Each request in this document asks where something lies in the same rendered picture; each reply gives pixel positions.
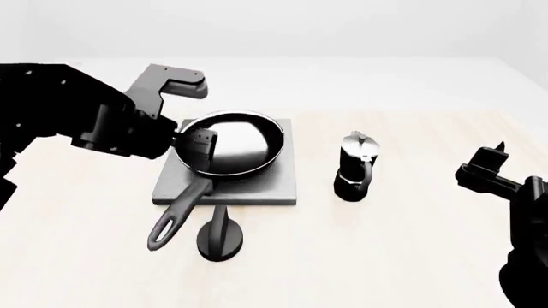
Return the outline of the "gray square stove plate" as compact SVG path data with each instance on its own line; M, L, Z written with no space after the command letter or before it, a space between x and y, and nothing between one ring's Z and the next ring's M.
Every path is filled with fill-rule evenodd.
M199 205L295 205L297 200L292 123L277 119L285 135L282 153L269 168L242 181L221 182L202 197ZM179 161L174 150L168 152L164 167L152 192L155 205L171 204L192 181L194 174Z

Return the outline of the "black silver moka pot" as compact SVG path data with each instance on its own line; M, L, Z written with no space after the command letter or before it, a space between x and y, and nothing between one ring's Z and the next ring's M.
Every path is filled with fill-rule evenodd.
M342 139L339 168L333 183L335 194L346 202L360 202L368 194L380 145L373 138L352 131Z

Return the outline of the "black frying pan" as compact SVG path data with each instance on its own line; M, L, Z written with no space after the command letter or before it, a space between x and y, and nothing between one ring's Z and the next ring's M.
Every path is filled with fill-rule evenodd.
M217 133L211 166L207 171L190 168L182 160L187 131L209 129ZM198 200L224 181L248 179L262 173L276 161L285 142L281 126L259 112L226 110L193 120L174 140L179 161L194 174L192 181L167 207L148 235L147 248L157 251L176 235Z

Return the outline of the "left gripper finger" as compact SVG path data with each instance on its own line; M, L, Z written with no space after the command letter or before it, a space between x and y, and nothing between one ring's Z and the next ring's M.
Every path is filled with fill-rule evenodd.
M213 160L217 133L209 129L187 131L182 144L182 160L192 169L207 171Z
M164 104L161 94L205 99L208 86L201 71L151 63L124 94L132 99L137 110L157 119Z

